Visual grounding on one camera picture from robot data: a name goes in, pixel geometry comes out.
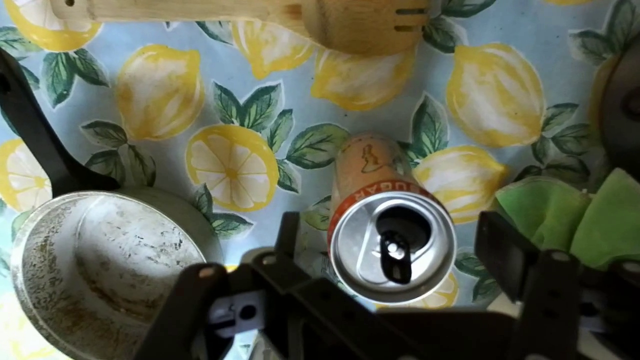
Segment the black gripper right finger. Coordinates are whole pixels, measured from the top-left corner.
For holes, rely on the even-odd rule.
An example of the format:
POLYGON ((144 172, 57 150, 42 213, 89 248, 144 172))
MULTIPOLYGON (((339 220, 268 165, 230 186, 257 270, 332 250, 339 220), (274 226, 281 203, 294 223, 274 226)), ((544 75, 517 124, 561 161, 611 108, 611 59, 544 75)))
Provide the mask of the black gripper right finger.
POLYGON ((563 250, 538 250, 498 212, 479 213, 473 251, 520 303, 507 358, 576 360, 577 261, 563 250))

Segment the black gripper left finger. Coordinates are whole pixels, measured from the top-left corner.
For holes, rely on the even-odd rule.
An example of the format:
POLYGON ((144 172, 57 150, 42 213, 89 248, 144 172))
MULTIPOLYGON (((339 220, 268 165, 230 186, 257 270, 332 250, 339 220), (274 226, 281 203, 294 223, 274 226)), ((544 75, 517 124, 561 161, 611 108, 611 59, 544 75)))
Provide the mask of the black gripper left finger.
POLYGON ((223 360, 235 337, 251 329, 287 358, 295 313, 287 289, 299 282, 298 227, 299 213, 286 212, 276 245, 248 251, 235 270, 215 261, 182 270, 133 360, 223 360))

